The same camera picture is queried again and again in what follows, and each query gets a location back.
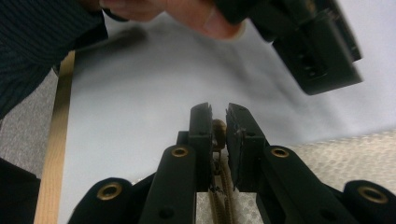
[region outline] sleeve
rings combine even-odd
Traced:
[[[102,13],[90,14],[76,0],[0,0],[0,119],[98,27]]]

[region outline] gray carpet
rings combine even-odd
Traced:
[[[43,83],[0,121],[0,157],[41,177],[58,78]]]

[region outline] wooden strip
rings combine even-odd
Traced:
[[[49,128],[49,141],[35,210],[35,224],[57,223],[64,175],[64,150],[75,52],[61,63],[61,71]]]

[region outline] white surface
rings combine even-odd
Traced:
[[[300,91],[250,24],[240,40],[219,42],[166,16],[109,21],[110,40],[77,57],[59,223],[99,180],[153,173],[200,103],[223,120],[228,103],[247,107],[270,143],[283,146],[395,128],[396,2],[356,3],[340,2],[364,82],[316,96]]]

